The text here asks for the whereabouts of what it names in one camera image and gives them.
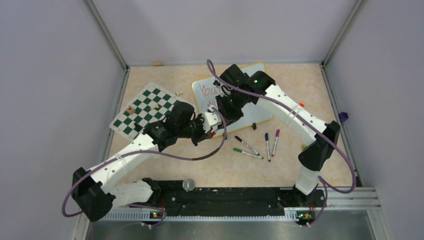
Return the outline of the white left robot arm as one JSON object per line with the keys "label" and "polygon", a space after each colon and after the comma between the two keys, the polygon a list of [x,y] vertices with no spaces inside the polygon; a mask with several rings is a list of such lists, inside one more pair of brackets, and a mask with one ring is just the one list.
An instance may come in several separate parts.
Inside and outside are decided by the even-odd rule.
{"label": "white left robot arm", "polygon": [[205,156],[183,157],[165,153],[167,147],[178,139],[190,139],[194,145],[213,137],[213,133],[227,127],[219,110],[210,107],[195,115],[194,107],[178,102],[163,119],[147,124],[141,133],[126,147],[108,160],[89,169],[78,168],[72,175],[72,186],[62,203],[62,214],[66,212],[69,198],[80,208],[77,215],[85,215],[90,222],[105,217],[112,209],[133,203],[145,203],[154,207],[160,202],[160,193],[145,180],[118,186],[117,183],[144,161],[165,156],[184,161],[200,161],[218,152],[213,150]]}

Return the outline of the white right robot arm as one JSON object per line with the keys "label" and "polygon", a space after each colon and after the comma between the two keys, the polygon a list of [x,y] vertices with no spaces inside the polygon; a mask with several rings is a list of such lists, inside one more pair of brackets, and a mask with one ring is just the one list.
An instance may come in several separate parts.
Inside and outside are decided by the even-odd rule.
{"label": "white right robot arm", "polygon": [[215,99],[227,125],[244,116],[244,106],[254,104],[278,117],[306,145],[298,155],[302,166],[294,185],[293,200],[299,206],[307,206],[314,198],[313,191],[319,183],[325,161],[333,151],[339,151],[340,125],[335,121],[325,122],[304,110],[264,71],[249,76],[233,64],[217,75],[210,60],[207,67],[215,78],[214,84],[221,88]]}

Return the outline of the yellow framed whiteboard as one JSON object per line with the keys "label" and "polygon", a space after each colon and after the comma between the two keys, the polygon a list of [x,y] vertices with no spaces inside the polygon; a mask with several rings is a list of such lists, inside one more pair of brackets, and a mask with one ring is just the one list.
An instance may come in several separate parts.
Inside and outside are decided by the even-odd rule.
{"label": "yellow framed whiteboard", "polygon": [[[240,68],[242,72],[253,75],[257,71],[266,71],[265,65],[262,62],[253,63]],[[195,103],[200,113],[204,113],[210,106],[217,107],[215,99],[221,93],[218,86],[213,85],[215,78],[211,75],[192,83],[192,91],[195,97]],[[228,132],[240,130],[245,127],[252,126],[253,123],[261,123],[268,121],[273,117],[273,114],[264,108],[253,103],[248,103],[242,108],[243,117],[237,122],[227,127]]]}

